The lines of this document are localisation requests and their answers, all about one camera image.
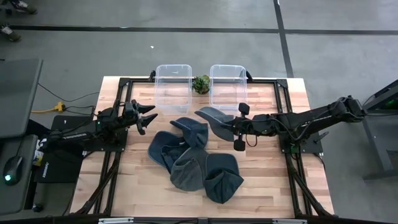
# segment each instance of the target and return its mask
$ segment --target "person's foot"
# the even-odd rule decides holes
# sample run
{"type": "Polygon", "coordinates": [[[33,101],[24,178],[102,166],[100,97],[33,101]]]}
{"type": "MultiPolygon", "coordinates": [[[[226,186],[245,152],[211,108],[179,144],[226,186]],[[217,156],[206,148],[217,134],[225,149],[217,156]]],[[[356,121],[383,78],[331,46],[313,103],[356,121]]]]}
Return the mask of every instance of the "person's foot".
{"type": "Polygon", "coordinates": [[[1,25],[0,29],[1,33],[6,35],[10,41],[17,42],[21,39],[21,36],[12,31],[7,25],[1,25]]]}
{"type": "Polygon", "coordinates": [[[29,14],[36,14],[37,9],[34,6],[28,5],[26,2],[19,0],[17,3],[11,1],[12,6],[14,6],[17,12],[26,12],[29,14]]]}

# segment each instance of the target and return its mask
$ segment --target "wooden table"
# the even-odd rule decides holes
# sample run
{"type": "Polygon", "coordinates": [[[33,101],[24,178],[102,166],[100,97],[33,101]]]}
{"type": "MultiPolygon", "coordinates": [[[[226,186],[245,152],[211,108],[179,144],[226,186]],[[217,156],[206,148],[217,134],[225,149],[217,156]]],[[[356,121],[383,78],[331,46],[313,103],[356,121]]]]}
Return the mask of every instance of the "wooden table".
{"type": "MultiPolygon", "coordinates": [[[[104,77],[97,111],[112,107],[119,78],[104,77]]],[[[304,80],[288,78],[287,82],[293,111],[299,113],[309,110],[304,80]]],[[[132,99],[143,105],[154,105],[154,90],[153,83],[135,83],[132,99]]],[[[208,99],[208,95],[193,93],[192,106],[187,117],[205,123],[204,119],[193,112],[207,106],[208,99]]],[[[249,117],[261,113],[276,113],[273,86],[248,84],[248,104],[251,107],[249,117]]],[[[167,170],[148,157],[147,149],[156,132],[164,130],[181,134],[179,129],[169,123],[179,116],[164,116],[158,108],[151,113],[159,115],[146,129],[145,136],[140,136],[135,126],[129,129],[127,147],[122,153],[116,183],[113,217],[289,218],[294,216],[285,157],[280,153],[276,137],[261,137],[256,147],[246,146],[246,151],[238,152],[233,149],[232,142],[219,139],[209,128],[207,151],[233,154],[238,160],[239,171],[244,179],[235,195],[222,205],[208,199],[204,189],[196,192],[176,189],[169,181],[167,170]]],[[[252,136],[248,136],[248,139],[254,142],[252,136]]],[[[83,161],[71,212],[81,208],[98,186],[103,157],[103,152],[95,152],[83,161]]],[[[303,164],[308,187],[325,209],[333,213],[322,163],[314,155],[304,154],[303,164]]],[[[103,197],[103,207],[106,195],[107,189],[103,197]]],[[[300,208],[304,211],[301,190],[298,190],[298,195],[300,208]]]]}

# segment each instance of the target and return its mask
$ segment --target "plastic container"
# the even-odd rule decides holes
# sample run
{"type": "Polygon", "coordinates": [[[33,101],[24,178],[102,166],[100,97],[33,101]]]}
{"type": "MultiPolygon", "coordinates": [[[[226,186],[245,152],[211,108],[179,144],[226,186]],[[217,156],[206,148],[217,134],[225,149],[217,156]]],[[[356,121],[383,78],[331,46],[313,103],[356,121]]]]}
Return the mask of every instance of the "plastic container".
{"type": "Polygon", "coordinates": [[[219,110],[238,110],[248,102],[246,69],[240,65],[213,65],[210,68],[210,105],[219,110]]]}
{"type": "Polygon", "coordinates": [[[155,76],[155,105],[164,115],[187,114],[192,104],[192,68],[159,65],[155,76]]]}

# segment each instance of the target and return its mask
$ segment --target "gray floor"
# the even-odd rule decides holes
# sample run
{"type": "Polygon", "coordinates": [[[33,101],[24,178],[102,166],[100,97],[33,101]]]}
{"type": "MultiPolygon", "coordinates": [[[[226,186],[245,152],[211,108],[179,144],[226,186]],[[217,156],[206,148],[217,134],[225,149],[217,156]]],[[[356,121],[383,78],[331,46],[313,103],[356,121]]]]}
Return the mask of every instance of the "gray floor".
{"type": "MultiPolygon", "coordinates": [[[[277,28],[271,0],[30,0],[36,16],[16,15],[13,24],[116,27],[277,28]]],[[[287,29],[397,30],[397,1],[280,0],[287,29]]],[[[41,84],[72,99],[98,91],[105,75],[148,75],[160,64],[187,63],[194,75],[217,63],[240,64],[254,77],[286,77],[278,34],[19,31],[17,44],[0,39],[0,58],[41,57],[41,84]]],[[[364,101],[398,78],[398,36],[288,35],[295,77],[305,79],[311,106],[340,96],[364,101]]],[[[39,88],[34,109],[57,103],[39,88]]],[[[92,96],[74,103],[95,105],[92,96]]],[[[50,126],[54,114],[32,118],[50,126]]],[[[341,217],[398,222],[398,179],[364,182],[378,170],[362,124],[338,124],[323,139],[326,175],[335,213],[341,217]]],[[[61,214],[72,185],[45,185],[39,214],[61,214]],[[52,198],[63,200],[54,202],[52,198]]]]}

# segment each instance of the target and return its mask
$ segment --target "small potted plant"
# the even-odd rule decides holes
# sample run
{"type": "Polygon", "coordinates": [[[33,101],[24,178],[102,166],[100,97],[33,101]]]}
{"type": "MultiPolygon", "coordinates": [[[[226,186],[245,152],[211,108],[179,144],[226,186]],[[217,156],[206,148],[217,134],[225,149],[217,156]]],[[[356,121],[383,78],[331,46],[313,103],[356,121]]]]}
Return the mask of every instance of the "small potted plant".
{"type": "Polygon", "coordinates": [[[199,94],[206,94],[210,91],[210,78],[207,75],[195,77],[192,80],[192,88],[199,94]]]}

